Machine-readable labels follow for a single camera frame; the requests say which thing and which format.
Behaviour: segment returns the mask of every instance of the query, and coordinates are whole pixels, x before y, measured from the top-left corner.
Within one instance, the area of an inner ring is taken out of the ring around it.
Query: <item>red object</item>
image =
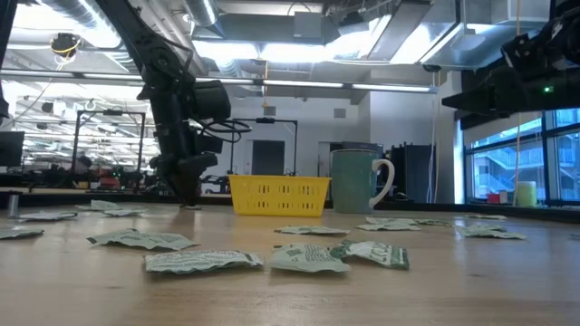
[[[488,203],[499,204],[499,194],[488,194]]]

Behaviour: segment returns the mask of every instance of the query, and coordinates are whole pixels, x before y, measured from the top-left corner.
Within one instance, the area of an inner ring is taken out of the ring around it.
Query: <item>table surface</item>
[[[147,205],[143,217],[81,213],[76,220],[21,223],[36,238],[0,241],[3,325],[578,325],[580,226],[509,218],[482,221],[459,213],[377,212],[378,217],[446,218],[457,225],[502,224],[526,241],[463,239],[453,228],[367,232],[345,238],[409,249],[411,269],[398,271],[353,258],[344,274],[299,273],[267,266],[274,245],[333,245],[343,237],[283,235],[286,225],[352,228],[363,216],[235,216],[231,207],[179,211]],[[70,210],[50,207],[47,211]],[[32,213],[38,209],[23,209]],[[15,222],[0,217],[0,226]],[[144,254],[95,246],[85,238],[123,228],[173,232],[196,249],[260,253],[264,269],[190,275],[144,272]]]

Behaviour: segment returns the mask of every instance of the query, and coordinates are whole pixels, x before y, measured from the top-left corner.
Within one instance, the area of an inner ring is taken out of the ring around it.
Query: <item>desk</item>
[[[409,249],[411,269],[389,270],[357,259],[349,273],[270,270],[273,245],[332,245],[341,237],[282,235],[285,225],[348,227],[362,216],[324,212],[322,219],[235,216],[231,207],[178,211],[147,205],[143,217],[28,223],[44,235],[0,241],[0,320],[10,326],[105,325],[578,325],[580,226],[509,218],[465,220],[460,214],[379,212],[378,217],[435,217],[456,224],[505,225],[528,241],[462,239],[452,228],[419,232],[353,230],[352,240]],[[39,209],[26,208],[22,213]],[[6,225],[5,215],[0,219]],[[93,246],[85,238],[126,227],[179,232],[195,249],[239,249],[263,254],[264,270],[194,275],[143,271],[147,251]]]

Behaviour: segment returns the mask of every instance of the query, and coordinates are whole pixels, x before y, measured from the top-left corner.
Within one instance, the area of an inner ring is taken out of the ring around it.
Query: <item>door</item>
[[[285,143],[280,140],[254,140],[252,174],[257,176],[284,175]]]

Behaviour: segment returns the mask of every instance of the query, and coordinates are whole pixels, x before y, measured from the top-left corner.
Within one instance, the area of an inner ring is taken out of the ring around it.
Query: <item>metal frame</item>
[[[235,120],[235,121],[253,121],[253,122],[258,123],[258,124],[266,124],[264,122],[259,122],[260,118],[256,118],[256,119],[233,119],[233,120]],[[296,148],[298,147],[298,120],[278,120],[278,119],[273,119],[273,121],[274,121],[274,123],[277,123],[277,122],[281,122],[281,123],[285,123],[285,122],[294,123],[294,175],[296,175]],[[236,144],[234,142],[234,136],[235,136],[235,134],[232,134],[231,148],[230,148],[230,151],[229,151],[229,170],[230,171],[233,171],[234,170],[234,145]]]
[[[139,155],[137,161],[137,171],[141,171],[141,159],[143,156],[143,137],[145,136],[145,116],[146,113],[144,112],[122,112],[117,110],[78,110],[76,112],[76,125],[74,127],[74,143],[72,145],[72,163],[71,163],[71,174],[74,174],[74,170],[76,168],[76,154],[79,145],[79,132],[81,130],[81,116],[85,113],[89,114],[102,114],[105,116],[120,116],[123,114],[128,115],[138,115],[141,116],[141,129],[140,129],[140,139],[139,139]],[[139,183],[135,186],[135,191],[139,190]]]
[[[564,127],[557,127],[554,122],[554,110],[550,111],[542,111],[542,130],[538,133],[525,135],[520,137],[520,143],[537,140],[537,136],[540,137],[540,141],[542,143],[542,154],[544,159],[544,179],[545,179],[545,190],[546,190],[546,205],[548,206],[580,206],[580,200],[578,201],[571,201],[571,200],[563,200],[560,198],[560,188],[559,188],[559,176],[558,176],[558,150],[557,144],[555,140],[564,135],[568,135],[571,133],[580,132],[580,122],[567,125]],[[463,150],[463,169],[464,169],[464,179],[463,179],[463,186],[465,188],[465,198],[466,204],[468,203],[468,199],[474,199],[473,197],[473,185],[472,182],[468,182],[468,177],[472,177],[472,171],[468,168],[468,160],[473,157],[474,154],[489,151],[492,149],[501,149],[508,146],[515,146],[517,140],[516,139],[508,139],[499,141],[493,144],[481,146],[475,149],[467,149],[464,147]]]

